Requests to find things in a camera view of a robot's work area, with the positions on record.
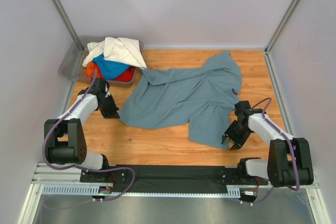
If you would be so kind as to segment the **grey-blue t shirt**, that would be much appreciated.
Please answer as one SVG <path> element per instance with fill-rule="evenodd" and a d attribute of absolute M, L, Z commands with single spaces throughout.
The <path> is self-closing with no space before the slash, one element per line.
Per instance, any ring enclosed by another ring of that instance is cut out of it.
<path fill-rule="evenodd" d="M 228 141 L 222 136 L 239 102 L 241 75 L 228 51 L 210 57 L 200 68 L 146 68 L 122 106 L 120 120 L 142 129 L 188 124 L 190 141 L 226 150 Z"/>

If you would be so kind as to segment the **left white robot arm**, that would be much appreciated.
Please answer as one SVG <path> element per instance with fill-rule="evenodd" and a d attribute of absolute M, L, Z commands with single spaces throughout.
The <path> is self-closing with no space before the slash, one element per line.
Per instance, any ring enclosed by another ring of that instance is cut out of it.
<path fill-rule="evenodd" d="M 105 79 L 92 79 L 88 88 L 81 90 L 75 103 L 56 119 L 44 124 L 43 160 L 53 169 L 76 167 L 92 171 L 93 178 L 104 183 L 110 178 L 106 156 L 88 150 L 83 125 L 94 111 L 104 119 L 118 119 L 119 108 L 109 92 Z"/>

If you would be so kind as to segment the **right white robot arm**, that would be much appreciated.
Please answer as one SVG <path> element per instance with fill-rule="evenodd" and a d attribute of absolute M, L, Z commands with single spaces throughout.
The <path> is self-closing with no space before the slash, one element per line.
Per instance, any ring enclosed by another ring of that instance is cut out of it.
<path fill-rule="evenodd" d="M 269 146 L 268 159 L 243 158 L 236 171 L 237 179 L 250 183 L 255 177 L 268 180 L 274 188 L 287 187 L 298 191 L 311 185 L 314 174 L 309 142 L 283 131 L 267 115 L 265 109 L 251 106 L 248 101 L 235 104 L 236 119 L 222 136 L 232 142 L 231 150 L 243 147 L 252 133 L 256 133 Z"/>

